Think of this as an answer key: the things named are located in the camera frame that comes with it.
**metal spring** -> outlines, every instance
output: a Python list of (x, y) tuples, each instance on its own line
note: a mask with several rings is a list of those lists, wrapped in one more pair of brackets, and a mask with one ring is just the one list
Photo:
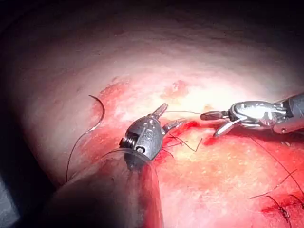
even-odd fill
[(132, 149), (135, 146), (136, 140), (132, 137), (123, 137), (120, 143), (121, 147)]

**dark background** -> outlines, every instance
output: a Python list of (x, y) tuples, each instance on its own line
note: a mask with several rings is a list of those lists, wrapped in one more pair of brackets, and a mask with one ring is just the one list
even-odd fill
[[(23, 16), (44, 4), (58, 3), (57, 0), (0, 0), (0, 36), (8, 32)], [(244, 3), (208, 1), (157, 1), (130, 0), (130, 4), (149, 4), (161, 8), (165, 5), (204, 9), (215, 15), (234, 17), (248, 23), (269, 26), (281, 30), (288, 37), (287, 42), (303, 40), (303, 7), (298, 4)], [(54, 191), (46, 175), (27, 148), (14, 121), (9, 103), (0, 87), (0, 120), (2, 122), (0, 142), (0, 228), (8, 227), (20, 216), (33, 210)]]

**suture thread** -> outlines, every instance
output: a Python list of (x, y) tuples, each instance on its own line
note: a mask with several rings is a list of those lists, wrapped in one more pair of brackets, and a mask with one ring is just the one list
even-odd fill
[(101, 114), (101, 116), (100, 116), (99, 121), (98, 121), (92, 128), (90, 128), (89, 130), (85, 131), (81, 136), (79, 136), (79, 138), (78, 138), (78, 139), (76, 140), (76, 142), (74, 143), (74, 146), (73, 146), (73, 148), (72, 148), (72, 150), (71, 150), (71, 153), (70, 153), (70, 155), (69, 155), (69, 158), (68, 158), (68, 160), (67, 160), (67, 165), (66, 165), (66, 182), (68, 181), (68, 180), (67, 180), (67, 177), (68, 177), (68, 168), (69, 168), (69, 165), (70, 165), (70, 162), (71, 162), (71, 157), (72, 157), (72, 154), (73, 154), (73, 152), (74, 152), (74, 149), (75, 149), (76, 145), (78, 144), (78, 142), (80, 141), (80, 139), (81, 139), (83, 136), (85, 136), (86, 134), (88, 134), (88, 133), (92, 132), (93, 130), (95, 130), (95, 129), (101, 124), (101, 122), (103, 121), (103, 119), (104, 119), (104, 117), (105, 117), (105, 106), (104, 106), (104, 104), (102, 103), (102, 101), (99, 100), (99, 99), (98, 99), (97, 97), (95, 97), (95, 96), (92, 96), (92, 95), (88, 95), (88, 96), (91, 97), (91, 98), (93, 98), (93, 99), (95, 99), (95, 100), (101, 105), (102, 114)]

